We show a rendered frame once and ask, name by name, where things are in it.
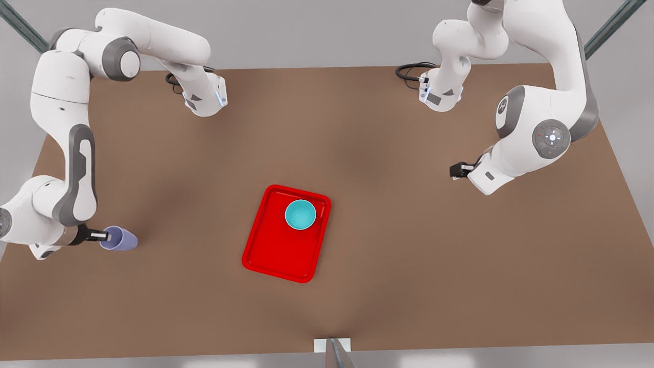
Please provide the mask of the teal bowl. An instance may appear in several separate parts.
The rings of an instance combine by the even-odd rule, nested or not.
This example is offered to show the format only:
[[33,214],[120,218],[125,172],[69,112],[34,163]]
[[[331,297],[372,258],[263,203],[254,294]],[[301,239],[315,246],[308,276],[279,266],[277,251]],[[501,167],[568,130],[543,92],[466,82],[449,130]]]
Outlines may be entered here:
[[285,221],[293,229],[303,231],[310,228],[317,219],[317,210],[307,200],[298,199],[291,202],[285,210]]

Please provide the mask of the lavender cup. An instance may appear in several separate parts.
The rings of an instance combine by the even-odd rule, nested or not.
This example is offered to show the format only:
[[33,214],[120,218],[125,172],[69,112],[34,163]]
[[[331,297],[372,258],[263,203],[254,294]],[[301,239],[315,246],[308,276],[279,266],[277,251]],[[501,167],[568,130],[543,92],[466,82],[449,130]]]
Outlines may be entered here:
[[107,240],[100,241],[100,246],[106,250],[128,251],[138,245],[137,237],[119,226],[110,226],[104,230],[108,233]]

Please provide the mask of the silver frame post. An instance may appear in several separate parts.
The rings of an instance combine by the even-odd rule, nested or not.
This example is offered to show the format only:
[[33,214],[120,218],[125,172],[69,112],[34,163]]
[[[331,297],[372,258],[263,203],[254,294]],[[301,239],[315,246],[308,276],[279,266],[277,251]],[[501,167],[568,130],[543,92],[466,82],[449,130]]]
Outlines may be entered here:
[[13,28],[28,44],[40,54],[49,51],[50,46],[47,40],[31,26],[26,19],[19,14],[7,0],[0,0],[0,18]]
[[314,339],[314,352],[324,353],[325,368],[356,368],[350,357],[350,338]]
[[647,0],[624,0],[620,7],[610,16],[598,31],[587,41],[584,46],[586,60],[591,58],[598,49],[623,26],[635,12],[645,4]]

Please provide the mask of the red tray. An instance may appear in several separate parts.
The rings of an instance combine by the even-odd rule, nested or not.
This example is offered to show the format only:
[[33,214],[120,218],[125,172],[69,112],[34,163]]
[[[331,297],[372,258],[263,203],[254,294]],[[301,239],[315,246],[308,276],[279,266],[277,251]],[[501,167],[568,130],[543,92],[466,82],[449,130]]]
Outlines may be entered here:
[[[303,231],[285,221],[285,210],[294,200],[304,199],[317,210],[313,225]],[[251,271],[285,280],[312,280],[320,255],[332,203],[327,196],[280,185],[265,191],[242,256]]]

